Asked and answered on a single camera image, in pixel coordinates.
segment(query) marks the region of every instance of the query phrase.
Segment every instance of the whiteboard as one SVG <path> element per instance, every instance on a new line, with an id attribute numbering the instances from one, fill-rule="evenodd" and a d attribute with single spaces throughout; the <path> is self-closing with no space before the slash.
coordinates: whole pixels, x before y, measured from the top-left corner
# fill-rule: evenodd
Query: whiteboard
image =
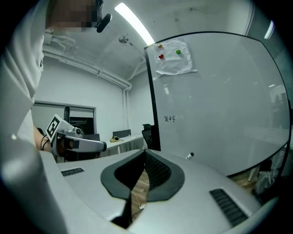
<path id="1" fill-rule="evenodd" d="M 190 163 L 202 162 L 227 176 L 257 165 L 287 143 L 287 93 L 261 42 L 218 32 L 170 40 L 187 43 L 198 71 L 158 77 L 158 44 L 145 48 L 162 152 L 180 157 L 194 152 Z"/>

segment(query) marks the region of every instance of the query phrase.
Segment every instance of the ceiling light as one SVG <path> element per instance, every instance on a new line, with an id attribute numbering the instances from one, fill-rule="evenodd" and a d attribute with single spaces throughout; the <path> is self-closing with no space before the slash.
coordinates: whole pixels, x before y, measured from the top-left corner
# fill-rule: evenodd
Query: ceiling light
<path id="1" fill-rule="evenodd" d="M 124 3 L 120 3 L 114 9 L 119 14 L 121 14 L 122 17 L 125 18 L 131 24 L 131 26 L 134 27 L 134 29 L 138 32 L 138 34 L 142 37 L 142 39 L 146 42 L 147 45 L 155 43 L 154 39 L 151 37 L 146 27 L 143 26 L 142 22 L 128 8 L 127 5 L 125 5 Z"/>
<path id="2" fill-rule="evenodd" d="M 269 29 L 267 30 L 267 32 L 265 34 L 265 39 L 270 39 L 274 29 L 275 29 L 275 24 L 274 24 L 273 20 L 271 20 Z"/>
<path id="3" fill-rule="evenodd" d="M 165 93 L 169 94 L 169 89 L 167 87 L 165 87 L 164 89 L 165 89 Z"/>

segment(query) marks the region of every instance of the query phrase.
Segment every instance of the cable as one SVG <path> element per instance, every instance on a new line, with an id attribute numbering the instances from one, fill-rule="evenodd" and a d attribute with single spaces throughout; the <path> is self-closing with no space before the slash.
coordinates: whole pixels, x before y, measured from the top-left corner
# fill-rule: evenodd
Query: cable
<path id="1" fill-rule="evenodd" d="M 40 149 L 42 150 L 42 142 L 43 142 L 43 140 L 44 140 L 44 138 L 46 137 L 47 135 L 44 135 L 43 136 L 43 138 L 42 138 L 42 140 L 41 140 L 41 145 L 40 145 Z"/>
<path id="2" fill-rule="evenodd" d="M 50 141 L 49 139 L 45 141 L 45 143 L 43 144 L 43 146 L 41 148 L 42 151 L 44 150 L 45 144 L 48 143 L 49 141 Z"/>
<path id="3" fill-rule="evenodd" d="M 138 212 L 135 212 L 131 218 L 133 218 L 135 215 L 137 215 L 138 213 L 142 212 L 142 210 L 138 211 Z"/>
<path id="4" fill-rule="evenodd" d="M 137 199 L 137 202 L 138 202 L 138 208 L 140 209 L 141 208 L 141 205 L 139 204 L 139 201 L 138 201 L 138 199 Z"/>

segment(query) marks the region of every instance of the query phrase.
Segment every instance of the ceiling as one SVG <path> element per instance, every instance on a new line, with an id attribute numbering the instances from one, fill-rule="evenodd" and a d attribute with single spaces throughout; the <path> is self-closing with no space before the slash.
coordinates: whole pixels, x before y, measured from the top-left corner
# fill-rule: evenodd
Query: ceiling
<path id="1" fill-rule="evenodd" d="M 120 2 L 135 13 L 154 41 L 200 31 L 245 34 L 253 9 L 252 2 L 248 0 L 104 0 L 103 14 L 110 13 L 113 18 L 102 33 L 95 29 L 66 32 L 62 36 L 72 38 L 72 41 L 57 38 L 61 45 L 56 39 L 55 42 L 49 41 L 44 45 L 44 51 L 62 53 L 125 80 L 145 71 L 146 43 L 114 10 Z M 53 38 L 58 35 L 58 32 L 53 32 Z M 122 35 L 128 37 L 128 43 L 119 42 Z"/>

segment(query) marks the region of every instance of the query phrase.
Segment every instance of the vent grille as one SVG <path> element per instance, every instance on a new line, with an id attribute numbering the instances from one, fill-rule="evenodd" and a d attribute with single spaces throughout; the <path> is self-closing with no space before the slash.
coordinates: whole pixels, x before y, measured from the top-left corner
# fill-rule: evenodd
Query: vent grille
<path id="1" fill-rule="evenodd" d="M 280 150 L 280 152 L 272 158 L 271 169 L 278 169 L 282 166 L 285 157 L 285 150 Z"/>
<path id="2" fill-rule="evenodd" d="M 210 194 L 233 227 L 247 219 L 247 215 L 236 205 L 223 189 L 212 190 L 210 191 Z"/>
<path id="3" fill-rule="evenodd" d="M 83 171 L 84 170 L 79 167 L 79 168 L 75 168 L 75 169 L 64 170 L 61 173 L 62 173 L 63 176 L 70 176 L 70 175 L 74 175 L 74 174 L 77 174 L 77 173 L 81 173 Z"/>

